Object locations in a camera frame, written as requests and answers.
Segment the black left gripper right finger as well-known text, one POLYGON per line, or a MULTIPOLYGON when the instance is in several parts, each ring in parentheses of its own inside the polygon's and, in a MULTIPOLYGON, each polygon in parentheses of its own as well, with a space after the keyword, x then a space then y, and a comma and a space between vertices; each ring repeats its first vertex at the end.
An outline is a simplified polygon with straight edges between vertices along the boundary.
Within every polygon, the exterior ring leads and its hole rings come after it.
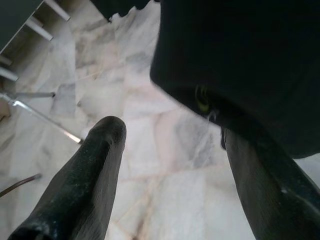
POLYGON ((236 190, 257 240, 318 240, 320 189, 273 142, 250 142, 229 129, 224 144, 236 190))

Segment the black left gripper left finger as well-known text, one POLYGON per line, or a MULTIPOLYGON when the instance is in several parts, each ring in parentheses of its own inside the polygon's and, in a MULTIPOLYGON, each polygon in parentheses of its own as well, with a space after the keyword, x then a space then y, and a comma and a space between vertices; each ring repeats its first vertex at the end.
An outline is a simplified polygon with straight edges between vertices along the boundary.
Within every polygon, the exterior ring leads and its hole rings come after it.
POLYGON ((10 240, 103 240, 115 201, 127 129, 116 116, 97 122, 52 178, 10 240))

